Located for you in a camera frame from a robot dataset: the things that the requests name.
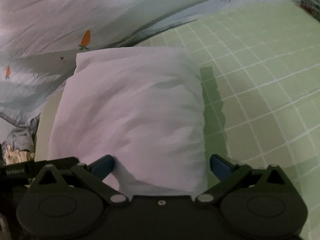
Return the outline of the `beige shirt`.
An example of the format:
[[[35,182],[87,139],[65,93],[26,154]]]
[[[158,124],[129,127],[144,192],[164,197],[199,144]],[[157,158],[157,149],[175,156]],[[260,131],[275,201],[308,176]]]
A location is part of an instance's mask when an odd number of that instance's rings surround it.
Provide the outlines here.
[[[6,165],[24,163],[35,159],[35,153],[28,151],[15,150],[11,146],[7,146],[4,153],[4,162]]]

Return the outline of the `grey garment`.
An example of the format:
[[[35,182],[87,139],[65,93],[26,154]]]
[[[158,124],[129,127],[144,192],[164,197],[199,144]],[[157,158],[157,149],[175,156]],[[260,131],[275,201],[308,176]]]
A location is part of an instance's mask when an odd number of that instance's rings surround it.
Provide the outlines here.
[[[18,125],[13,128],[1,143],[2,158],[6,150],[19,150],[30,153],[35,152],[36,133],[39,126],[40,116],[30,120],[29,125]]]

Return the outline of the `carrot print light quilt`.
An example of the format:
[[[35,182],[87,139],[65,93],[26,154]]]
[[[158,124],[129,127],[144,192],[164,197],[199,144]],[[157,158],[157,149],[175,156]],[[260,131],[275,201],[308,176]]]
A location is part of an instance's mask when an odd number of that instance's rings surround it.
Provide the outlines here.
[[[133,44],[205,14],[281,0],[1,0],[1,120],[39,115],[76,55]]]

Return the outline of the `dark patterned pouch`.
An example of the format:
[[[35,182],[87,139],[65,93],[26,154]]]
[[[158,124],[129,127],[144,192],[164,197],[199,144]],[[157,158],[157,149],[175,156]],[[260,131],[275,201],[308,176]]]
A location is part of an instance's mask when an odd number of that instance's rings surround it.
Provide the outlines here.
[[[320,20],[320,5],[319,0],[291,0],[297,6],[305,10],[317,21]]]

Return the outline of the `white trousers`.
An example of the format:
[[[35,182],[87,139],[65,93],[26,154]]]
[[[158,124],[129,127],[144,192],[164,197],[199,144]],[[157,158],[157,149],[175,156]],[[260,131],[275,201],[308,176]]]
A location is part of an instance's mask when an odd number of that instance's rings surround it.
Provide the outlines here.
[[[207,188],[200,71],[184,48],[130,47],[76,56],[48,158],[111,155],[104,183],[127,195],[195,196]]]

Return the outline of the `green grid bed sheet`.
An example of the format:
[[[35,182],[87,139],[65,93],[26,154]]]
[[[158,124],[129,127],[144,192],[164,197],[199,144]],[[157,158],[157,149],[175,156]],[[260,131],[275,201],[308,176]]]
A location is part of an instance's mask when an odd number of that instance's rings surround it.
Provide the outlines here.
[[[302,194],[302,235],[319,239],[319,23],[292,2],[255,4],[170,29],[135,47],[184,48],[200,71],[207,188],[211,154],[280,165]],[[63,90],[47,102],[36,159],[48,158]]]

